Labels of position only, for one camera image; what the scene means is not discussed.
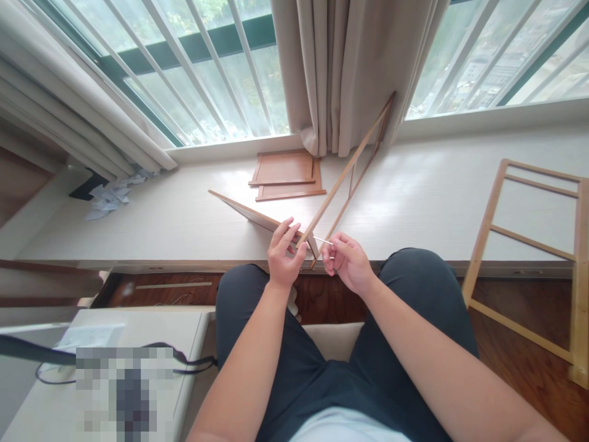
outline forearm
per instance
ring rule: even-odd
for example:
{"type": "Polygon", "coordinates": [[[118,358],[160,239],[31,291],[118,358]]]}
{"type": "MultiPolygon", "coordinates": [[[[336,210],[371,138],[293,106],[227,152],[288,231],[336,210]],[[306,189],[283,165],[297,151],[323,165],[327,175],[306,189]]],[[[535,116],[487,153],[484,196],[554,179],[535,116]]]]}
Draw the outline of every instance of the forearm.
{"type": "Polygon", "coordinates": [[[288,294],[268,284],[207,394],[188,440],[254,440],[276,374],[288,294]]]}
{"type": "Polygon", "coordinates": [[[455,441],[564,440],[483,363],[380,281],[364,300],[438,421],[455,441]]]}

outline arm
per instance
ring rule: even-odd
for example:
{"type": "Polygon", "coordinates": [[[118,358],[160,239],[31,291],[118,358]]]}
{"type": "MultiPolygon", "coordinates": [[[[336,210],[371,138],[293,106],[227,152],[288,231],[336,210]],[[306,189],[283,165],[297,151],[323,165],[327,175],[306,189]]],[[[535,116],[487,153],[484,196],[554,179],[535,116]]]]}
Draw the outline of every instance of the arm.
{"type": "Polygon", "coordinates": [[[357,293],[440,424],[455,441],[566,440],[480,360],[422,318],[372,272],[360,245],[336,233],[323,261],[357,293]]]}
{"type": "Polygon", "coordinates": [[[294,258],[285,256],[287,250],[294,253],[290,243],[301,226],[288,229],[292,220],[274,232],[270,282],[202,403],[188,441],[253,441],[258,434],[278,365],[288,294],[307,250],[303,244],[294,258]]]}

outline hand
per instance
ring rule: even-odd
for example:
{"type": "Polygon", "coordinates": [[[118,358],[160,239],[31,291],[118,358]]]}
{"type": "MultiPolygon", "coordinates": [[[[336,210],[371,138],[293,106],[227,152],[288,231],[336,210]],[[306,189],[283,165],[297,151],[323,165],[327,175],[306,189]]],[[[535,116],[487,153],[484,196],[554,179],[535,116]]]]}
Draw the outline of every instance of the hand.
{"type": "Polygon", "coordinates": [[[334,276],[337,271],[348,289],[364,298],[374,290],[379,281],[370,267],[366,253],[354,239],[343,232],[333,234],[329,241],[333,242],[333,246],[325,244],[321,252],[325,271],[330,276],[334,276]]]}
{"type": "Polygon", "coordinates": [[[296,223],[291,228],[288,226],[293,221],[290,217],[278,226],[272,235],[270,248],[268,249],[268,266],[270,267],[270,282],[273,287],[285,290],[287,294],[290,292],[290,287],[293,285],[302,262],[307,255],[307,243],[304,242],[295,252],[291,242],[295,234],[299,231],[301,223],[296,223]],[[293,258],[287,257],[285,254],[287,250],[294,255],[293,258]]]}

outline wooden floor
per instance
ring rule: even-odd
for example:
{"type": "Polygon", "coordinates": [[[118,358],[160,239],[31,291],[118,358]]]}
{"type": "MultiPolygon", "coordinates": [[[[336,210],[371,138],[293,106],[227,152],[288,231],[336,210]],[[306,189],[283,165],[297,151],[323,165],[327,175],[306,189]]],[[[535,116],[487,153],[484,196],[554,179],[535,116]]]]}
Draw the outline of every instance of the wooden floor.
{"type": "MultiPolygon", "coordinates": [[[[123,275],[108,306],[157,303],[214,305],[221,274],[123,275]],[[138,285],[211,282],[208,287],[136,289],[138,285]]],[[[367,309],[339,278],[302,275],[295,282],[303,324],[362,321],[367,309]]],[[[474,299],[568,348],[571,282],[491,280],[477,282],[474,299]]],[[[589,391],[569,381],[569,364],[471,309],[480,358],[573,442],[589,441],[589,391]]]]}

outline white paper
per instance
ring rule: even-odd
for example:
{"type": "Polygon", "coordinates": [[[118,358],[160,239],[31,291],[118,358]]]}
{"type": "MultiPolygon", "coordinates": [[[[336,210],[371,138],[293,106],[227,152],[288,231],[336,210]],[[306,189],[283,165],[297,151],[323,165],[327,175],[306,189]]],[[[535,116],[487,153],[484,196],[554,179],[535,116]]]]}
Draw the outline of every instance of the white paper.
{"type": "Polygon", "coordinates": [[[131,200],[127,195],[133,189],[133,185],[141,184],[146,179],[159,176],[159,174],[160,171],[148,172],[141,169],[130,178],[109,183],[106,187],[102,184],[95,187],[90,192],[94,199],[92,200],[92,210],[86,215],[86,221],[104,218],[110,212],[117,210],[121,204],[130,203],[131,200]]]}
{"type": "Polygon", "coordinates": [[[106,215],[108,215],[110,212],[109,211],[99,211],[99,210],[92,210],[90,211],[90,213],[88,215],[86,215],[86,217],[84,218],[86,221],[92,221],[95,219],[100,219],[100,218],[104,218],[106,215]]]}

